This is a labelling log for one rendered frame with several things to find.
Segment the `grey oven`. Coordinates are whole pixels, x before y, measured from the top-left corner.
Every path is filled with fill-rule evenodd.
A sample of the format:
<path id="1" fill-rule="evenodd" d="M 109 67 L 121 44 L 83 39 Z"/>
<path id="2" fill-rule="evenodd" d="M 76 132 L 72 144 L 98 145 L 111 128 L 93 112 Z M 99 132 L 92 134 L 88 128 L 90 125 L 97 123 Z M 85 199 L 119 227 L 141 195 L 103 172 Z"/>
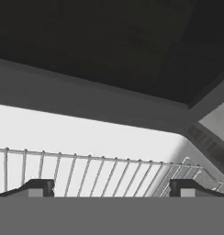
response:
<path id="1" fill-rule="evenodd" d="M 170 162 L 176 166 L 155 172 L 152 195 L 167 196 L 170 179 L 193 179 L 224 194 L 224 102 L 187 130 Z"/>

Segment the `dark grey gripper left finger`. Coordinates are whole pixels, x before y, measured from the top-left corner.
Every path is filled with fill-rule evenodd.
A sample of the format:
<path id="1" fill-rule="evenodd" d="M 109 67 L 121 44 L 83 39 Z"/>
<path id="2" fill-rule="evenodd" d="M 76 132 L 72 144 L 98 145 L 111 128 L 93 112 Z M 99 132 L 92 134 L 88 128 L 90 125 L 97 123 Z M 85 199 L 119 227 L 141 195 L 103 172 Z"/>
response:
<path id="1" fill-rule="evenodd" d="M 15 188 L 0 194 L 0 197 L 54 197 L 53 179 L 31 179 Z"/>

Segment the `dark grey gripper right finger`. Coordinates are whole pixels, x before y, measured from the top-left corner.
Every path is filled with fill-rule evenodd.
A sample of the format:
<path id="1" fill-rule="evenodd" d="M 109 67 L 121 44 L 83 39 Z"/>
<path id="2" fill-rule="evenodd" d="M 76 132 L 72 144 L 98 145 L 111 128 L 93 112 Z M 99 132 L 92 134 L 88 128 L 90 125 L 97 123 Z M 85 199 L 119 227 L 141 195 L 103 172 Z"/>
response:
<path id="1" fill-rule="evenodd" d="M 172 179 L 169 197 L 224 197 L 215 190 L 206 189 L 193 179 Z"/>

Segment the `grey oven door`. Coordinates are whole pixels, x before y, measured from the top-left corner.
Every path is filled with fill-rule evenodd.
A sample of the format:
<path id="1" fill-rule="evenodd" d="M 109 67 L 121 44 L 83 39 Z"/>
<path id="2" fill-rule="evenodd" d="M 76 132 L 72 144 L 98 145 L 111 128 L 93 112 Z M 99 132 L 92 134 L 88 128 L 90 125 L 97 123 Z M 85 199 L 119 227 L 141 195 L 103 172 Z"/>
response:
<path id="1" fill-rule="evenodd" d="M 0 105 L 180 133 L 224 102 L 224 0 L 0 0 Z"/>

